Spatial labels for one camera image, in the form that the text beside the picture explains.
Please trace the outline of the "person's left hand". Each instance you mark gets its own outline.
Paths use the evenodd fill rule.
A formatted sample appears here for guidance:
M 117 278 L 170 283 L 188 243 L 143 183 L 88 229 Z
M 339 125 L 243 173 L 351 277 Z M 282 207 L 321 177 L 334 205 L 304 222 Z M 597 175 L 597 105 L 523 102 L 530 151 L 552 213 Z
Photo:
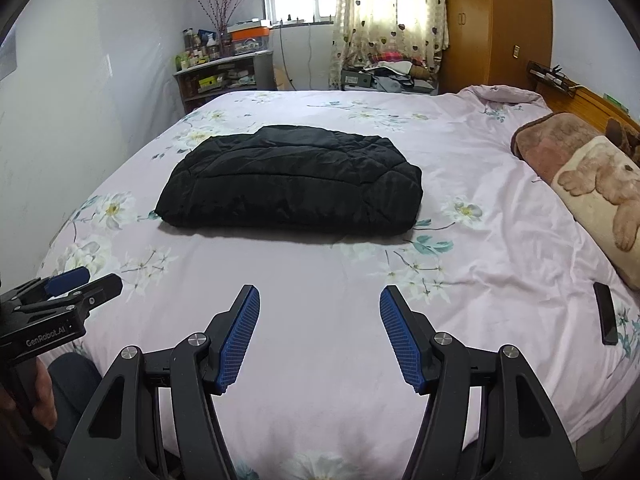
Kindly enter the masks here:
M 1 369 L 1 414 L 19 420 L 38 440 L 46 440 L 58 421 L 52 379 L 40 358 Z

